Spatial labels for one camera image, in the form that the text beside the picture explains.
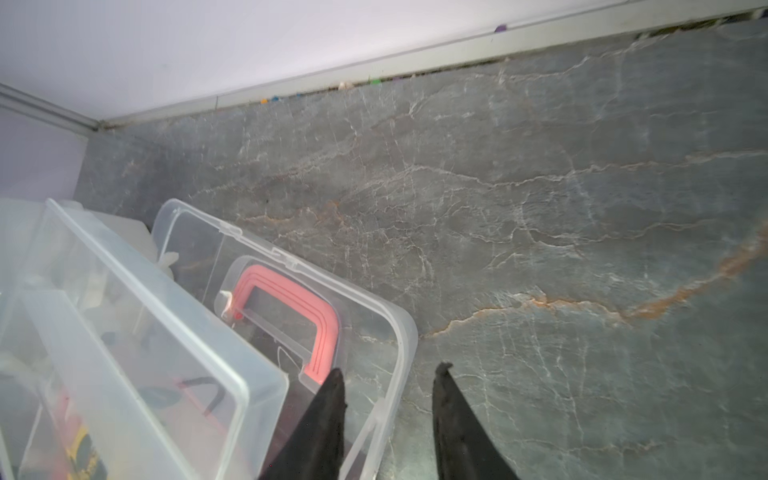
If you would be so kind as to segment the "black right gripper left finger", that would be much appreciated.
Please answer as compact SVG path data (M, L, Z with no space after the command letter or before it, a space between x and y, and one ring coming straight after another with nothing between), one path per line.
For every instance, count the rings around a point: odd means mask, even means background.
M258 479L338 479L345 448L346 407L344 377L334 368L282 450Z

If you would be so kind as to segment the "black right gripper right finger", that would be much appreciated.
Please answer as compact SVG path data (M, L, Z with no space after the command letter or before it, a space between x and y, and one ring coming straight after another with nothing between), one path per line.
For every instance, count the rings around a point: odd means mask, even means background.
M443 362L432 390L433 437L437 474L446 479L510 479L519 477L499 453Z

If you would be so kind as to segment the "pink toolbox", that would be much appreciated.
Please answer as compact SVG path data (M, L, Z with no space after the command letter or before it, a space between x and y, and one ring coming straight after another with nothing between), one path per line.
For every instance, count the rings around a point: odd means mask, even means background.
M402 308L177 199L152 227L1 203L1 475L255 479L330 371L343 479L377 476L417 347Z

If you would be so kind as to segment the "yellow tape measure pink box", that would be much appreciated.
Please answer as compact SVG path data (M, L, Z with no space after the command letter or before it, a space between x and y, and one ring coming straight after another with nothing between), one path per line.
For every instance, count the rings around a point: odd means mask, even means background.
M81 426L66 447L69 462L67 479L107 480L108 470L97 452L87 428Z

